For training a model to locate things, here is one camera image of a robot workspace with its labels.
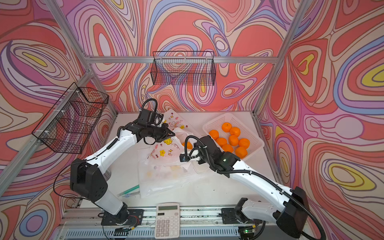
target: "calculator display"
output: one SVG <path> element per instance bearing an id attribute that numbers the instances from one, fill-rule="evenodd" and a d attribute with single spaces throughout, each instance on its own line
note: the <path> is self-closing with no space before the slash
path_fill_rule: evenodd
<path id="1" fill-rule="evenodd" d="M 163 210 L 177 210 L 177 205 L 175 206 L 159 206 L 159 211 Z"/>

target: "white table surface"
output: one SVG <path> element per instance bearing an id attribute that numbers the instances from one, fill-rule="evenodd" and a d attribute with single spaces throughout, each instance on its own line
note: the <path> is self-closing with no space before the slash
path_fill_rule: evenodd
<path id="1" fill-rule="evenodd" d="M 217 113 L 180 113 L 180 116 L 187 120 L 198 133 L 205 135 L 202 126 L 209 120 L 224 114 Z M 233 115 L 240 119 L 248 128 L 257 132 L 249 112 L 233 112 Z M 108 141 L 115 137 L 119 126 L 124 126 L 137 118 L 137 113 L 118 114 L 115 124 L 110 132 Z M 143 141 L 125 151 L 110 167 L 111 178 L 107 181 L 108 189 L 115 195 L 139 184 L 139 175 L 137 171 L 138 149 L 147 148 Z M 266 158 L 264 149 L 254 154 L 247 164 L 256 171 L 275 180 L 270 165 Z M 177 202 L 181 206 L 198 205 L 233 205 L 237 204 L 240 198 L 246 197 L 254 201 L 267 202 L 263 197 L 243 184 L 229 179 L 223 175 L 211 174 L 210 176 L 186 184 L 172 190 L 168 190 L 149 198 L 141 198 L 140 195 L 128 198 L 121 197 L 128 207 L 154 207 L 159 203 Z M 81 208 L 96 207 L 92 202 L 83 200 Z"/>

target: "patterned wall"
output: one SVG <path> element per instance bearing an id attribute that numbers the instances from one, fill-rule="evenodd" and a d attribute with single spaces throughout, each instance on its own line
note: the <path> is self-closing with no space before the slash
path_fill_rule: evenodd
<path id="1" fill-rule="evenodd" d="M 294 0 L 58 3 L 91 56 L 151 56 L 152 51 L 180 49 L 211 49 L 217 56 L 268 50 L 263 55 L 276 56 L 298 5 Z"/>
<path id="2" fill-rule="evenodd" d="M 117 111 L 138 111 L 148 98 L 159 111 L 253 110 L 272 64 L 229 64 L 227 76 L 216 75 L 215 86 L 153 85 L 150 64 L 94 64 Z"/>
<path id="3" fill-rule="evenodd" d="M 66 1 L 61 8 L 91 56 L 151 56 L 161 50 L 276 56 L 297 5 L 294 0 L 85 0 Z M 160 111 L 249 111 L 271 64 L 217 64 L 214 87 L 153 86 L 150 64 L 93 67 L 118 111 L 137 111 L 148 98 L 159 101 Z"/>
<path id="4" fill-rule="evenodd" d="M 328 239 L 384 239 L 383 33 L 383 1 L 315 1 L 258 112 Z"/>
<path id="5" fill-rule="evenodd" d="M 13 159 L 63 91 L 84 73 L 41 0 L 0 1 L 0 171 Z M 100 148 L 111 125 L 106 109 L 83 156 Z M 48 239 L 73 200 L 52 191 L 77 156 L 39 147 L 0 198 L 0 239 Z M 56 189 L 69 190 L 69 172 Z"/>

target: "black cable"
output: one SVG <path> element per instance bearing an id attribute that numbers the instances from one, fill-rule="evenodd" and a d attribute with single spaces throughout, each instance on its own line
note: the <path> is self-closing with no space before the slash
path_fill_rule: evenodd
<path id="1" fill-rule="evenodd" d="M 185 160 L 187 161 L 187 157 L 189 158 L 188 161 L 191 159 L 191 157 L 187 154 L 187 144 L 188 144 L 188 139 L 190 138 L 193 138 L 195 140 L 197 140 L 202 146 L 203 146 L 203 149 L 204 149 L 204 152 L 205 152 L 205 156 L 207 157 L 207 160 L 208 160 L 208 164 L 209 164 L 209 168 L 212 169 L 213 171 L 216 172 L 217 169 L 220 169 L 220 170 L 223 170 L 222 167 L 218 166 L 218 165 L 215 165 L 215 163 L 213 162 L 213 160 L 211 159 L 211 157 L 209 156 L 208 154 L 208 150 L 207 150 L 207 146 L 196 136 L 193 136 L 193 135 L 189 135 L 185 138 L 185 142 L 184 142 L 184 152 L 185 152 Z"/>
<path id="2" fill-rule="evenodd" d="M 192 157 L 192 153 L 193 153 L 195 150 L 198 150 L 197 155 Z M 200 149 L 199 149 L 198 147 L 194 147 L 194 148 L 192 148 L 192 150 L 189 152 L 189 155 L 188 155 L 188 156 L 189 156 L 189 159 L 193 159 L 193 158 L 197 158 L 197 157 L 199 157 L 199 156 L 200 156 Z"/>
<path id="3" fill-rule="evenodd" d="M 144 140 L 144 143 L 145 143 L 146 145 L 153 145 L 153 144 L 156 143 L 156 140 L 155 140 L 152 144 L 147 143 L 147 142 L 145 141 L 145 137 L 143 138 L 143 140 Z"/>
<path id="4" fill-rule="evenodd" d="M 108 240 L 110 240 L 109 239 L 109 237 L 107 237 L 107 235 L 105 234 L 105 231 L 104 231 L 104 226 L 103 225 L 101 225 L 101 227 L 103 228 L 103 233 L 104 233 L 104 236 L 108 239 Z"/>
<path id="5" fill-rule="evenodd" d="M 118 128 L 117 137 L 120 137 L 120 131 L 121 131 L 121 129 L 122 129 L 123 127 L 124 127 L 124 126 L 120 126 L 120 127 Z"/>
<path id="6" fill-rule="evenodd" d="M 263 221 L 263 225 L 262 225 L 262 228 L 260 229 L 260 231 L 255 236 L 253 236 L 252 238 L 249 238 L 248 240 L 254 240 L 254 239 L 260 237 L 260 235 L 263 233 L 263 231 L 265 229 L 265 224 L 266 224 L 266 222 Z"/>
<path id="7" fill-rule="evenodd" d="M 145 104 L 147 104 L 147 102 L 150 102 L 150 101 L 154 101 L 154 102 L 155 102 L 155 110 L 154 110 L 154 111 L 156 112 L 156 111 L 157 111 L 157 100 L 154 99 L 154 98 L 149 98 L 149 99 L 145 100 L 145 102 L 143 103 L 143 105 L 141 105 L 141 110 L 143 110 Z"/>
<path id="8" fill-rule="evenodd" d="M 91 159 L 88 159 L 88 160 L 85 160 L 85 161 L 83 161 L 83 162 L 87 162 L 87 161 L 90 161 L 90 160 L 93 160 L 93 159 L 97 158 L 97 157 L 100 156 L 103 152 L 105 152 L 105 150 L 107 150 L 107 149 L 104 149 L 104 151 L 102 151 L 101 153 L 99 153 L 96 157 L 91 158 Z M 80 164 L 80 163 L 81 163 L 81 162 L 74 162 L 74 163 L 71 163 L 70 165 L 73 165 L 73 164 Z M 86 199 L 86 198 L 84 198 L 84 197 L 66 197 L 66 196 L 63 196 L 63 195 L 58 194 L 58 193 L 56 192 L 56 190 L 55 190 L 55 184 L 56 184 L 57 178 L 58 178 L 58 177 L 61 175 L 61 173 L 62 173 L 67 167 L 69 167 L 70 165 L 68 165 L 68 166 L 66 166 L 65 168 L 63 168 L 63 169 L 59 172 L 59 174 L 56 176 L 55 180 L 53 181 L 53 192 L 54 192 L 56 195 L 60 196 L 60 197 L 65 197 L 65 198 L 70 198 L 70 199 L 84 199 L 84 200 L 89 200 L 89 199 Z"/>
<path id="9" fill-rule="evenodd" d="M 311 237 L 309 236 L 308 234 L 306 234 L 305 232 L 302 232 L 301 234 L 310 239 L 310 240 L 326 240 L 326 234 L 325 234 L 325 231 L 322 227 L 322 225 L 320 224 L 320 222 L 317 220 L 317 218 L 315 217 L 315 215 L 313 215 L 303 204 L 301 204 L 301 202 L 297 201 L 294 197 L 292 197 L 289 193 L 287 193 L 286 191 L 284 191 L 282 188 L 280 188 L 277 184 L 275 184 L 272 180 L 270 180 L 269 178 L 265 177 L 264 175 L 258 173 L 258 172 L 254 172 L 254 171 L 251 171 L 251 170 L 229 170 L 229 171 L 220 171 L 218 170 L 217 171 L 218 174 L 233 174 L 233 173 L 245 173 L 245 174 L 252 174 L 252 175 L 255 175 L 255 176 L 258 176 L 260 177 L 261 179 L 265 180 L 267 183 L 271 184 L 277 191 L 281 192 L 283 195 L 285 195 L 286 197 L 288 197 L 290 200 L 292 200 L 297 206 L 299 206 L 304 212 L 307 213 L 307 215 L 313 220 L 313 222 L 315 223 L 315 225 L 317 226 L 317 228 L 319 229 L 319 232 L 320 232 L 320 238 L 317 239 L 317 238 L 314 238 L 314 237 Z"/>

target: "orange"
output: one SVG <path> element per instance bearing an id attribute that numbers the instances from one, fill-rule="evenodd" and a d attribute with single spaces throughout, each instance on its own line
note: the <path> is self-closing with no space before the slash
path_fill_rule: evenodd
<path id="1" fill-rule="evenodd" d="M 248 155 L 248 152 L 247 152 L 247 150 L 245 149 L 245 147 L 238 147 L 238 148 L 236 148 L 236 150 L 235 150 L 235 154 L 236 154 L 236 156 L 238 156 L 239 158 L 243 159 L 243 158 L 245 158 L 245 156 Z"/>
<path id="2" fill-rule="evenodd" d="M 229 130 L 229 133 L 230 133 L 231 135 L 236 135 L 236 137 L 238 137 L 238 136 L 240 136 L 241 131 L 240 131 L 240 128 L 238 128 L 238 127 L 233 127 L 233 128 L 231 128 L 231 129 Z"/>
<path id="3" fill-rule="evenodd" d="M 221 129 L 223 129 L 224 132 L 229 132 L 231 128 L 232 128 L 232 124 L 230 124 L 229 122 L 225 122 L 223 123 L 223 125 L 221 125 Z"/>
<path id="4" fill-rule="evenodd" d="M 233 147 L 229 144 L 225 144 L 221 148 L 224 150 L 224 152 L 233 152 Z"/>
<path id="5" fill-rule="evenodd" d="M 193 146 L 190 142 L 187 143 L 187 149 L 192 149 Z"/>
<path id="6" fill-rule="evenodd" d="M 250 142 L 246 138 L 242 138 L 239 140 L 239 146 L 241 146 L 241 147 L 249 148 L 249 144 L 250 144 Z"/>
<path id="7" fill-rule="evenodd" d="M 213 138 L 213 140 L 216 140 L 218 138 L 218 131 L 217 130 L 211 130 L 209 132 L 209 135 Z"/>
<path id="8" fill-rule="evenodd" d="M 239 143 L 239 139 L 235 135 L 229 136 L 228 140 L 231 146 L 237 146 L 237 144 Z"/>
<path id="9" fill-rule="evenodd" d="M 219 137 L 218 139 L 216 139 L 216 142 L 217 144 L 222 147 L 224 146 L 225 144 L 227 144 L 227 140 L 223 137 Z"/>

